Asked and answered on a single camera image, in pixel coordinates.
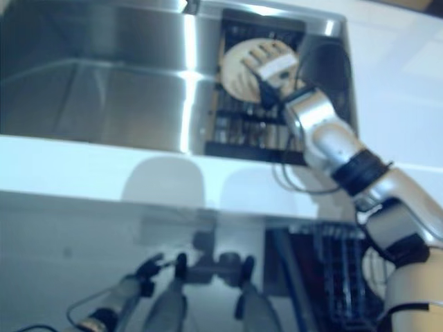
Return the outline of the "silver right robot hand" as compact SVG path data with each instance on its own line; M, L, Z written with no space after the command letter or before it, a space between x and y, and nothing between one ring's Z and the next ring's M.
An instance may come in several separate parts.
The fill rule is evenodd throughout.
M258 82L279 90L293 81L291 76L298 69L299 56L282 41L258 39L246 51L241 63Z

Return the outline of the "dark left robot hand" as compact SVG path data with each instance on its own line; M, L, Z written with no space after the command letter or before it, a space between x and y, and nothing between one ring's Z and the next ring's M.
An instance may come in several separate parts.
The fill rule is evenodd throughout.
M156 276L162 269L163 253L157 253L143 262L135 272L137 279L141 281L149 280Z

